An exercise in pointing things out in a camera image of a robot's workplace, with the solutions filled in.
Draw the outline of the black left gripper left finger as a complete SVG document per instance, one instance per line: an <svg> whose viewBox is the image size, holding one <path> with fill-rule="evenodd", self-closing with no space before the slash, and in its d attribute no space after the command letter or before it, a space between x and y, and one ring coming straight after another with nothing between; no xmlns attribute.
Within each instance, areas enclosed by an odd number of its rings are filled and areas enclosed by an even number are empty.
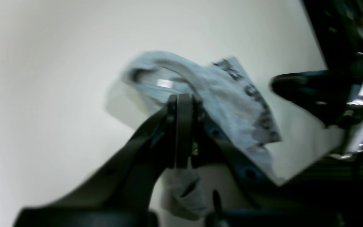
<svg viewBox="0 0 363 227"><path fill-rule="evenodd" d="M185 169L192 152L192 96L171 95L98 171L39 208L24 208L16 227L157 227L149 211L166 168Z"/></svg>

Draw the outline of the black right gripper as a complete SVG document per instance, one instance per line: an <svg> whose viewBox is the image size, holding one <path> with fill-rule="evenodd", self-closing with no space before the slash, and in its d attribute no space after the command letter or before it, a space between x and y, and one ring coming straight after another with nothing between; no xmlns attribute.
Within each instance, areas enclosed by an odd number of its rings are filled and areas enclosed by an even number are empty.
<svg viewBox="0 0 363 227"><path fill-rule="evenodd" d="M363 121L363 53L357 53L355 61L344 68L281 74L270 86L325 126Z"/></svg>

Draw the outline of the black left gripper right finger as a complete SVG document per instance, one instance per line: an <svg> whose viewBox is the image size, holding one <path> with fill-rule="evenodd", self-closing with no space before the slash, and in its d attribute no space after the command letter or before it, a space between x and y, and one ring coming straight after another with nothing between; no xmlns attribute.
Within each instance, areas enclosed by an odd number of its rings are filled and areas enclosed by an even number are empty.
<svg viewBox="0 0 363 227"><path fill-rule="evenodd" d="M229 141L222 129L210 118L203 102L192 96L193 129L197 132L199 154L194 165L215 160L225 164L233 181L243 193L248 209L224 209L221 197L213 191L214 211L205 219L206 227L341 227L341 214L313 208L261 208L250 195L251 191L281 195L278 188L248 158Z"/></svg>

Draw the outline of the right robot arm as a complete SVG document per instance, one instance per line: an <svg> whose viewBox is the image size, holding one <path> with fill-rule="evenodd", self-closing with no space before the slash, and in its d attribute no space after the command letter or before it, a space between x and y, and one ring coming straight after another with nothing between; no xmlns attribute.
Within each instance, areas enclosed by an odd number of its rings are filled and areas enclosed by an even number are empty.
<svg viewBox="0 0 363 227"><path fill-rule="evenodd" d="M363 82L363 0L304 0L327 70L288 73L270 83L278 96L303 108L325 127L363 119L350 105Z"/></svg>

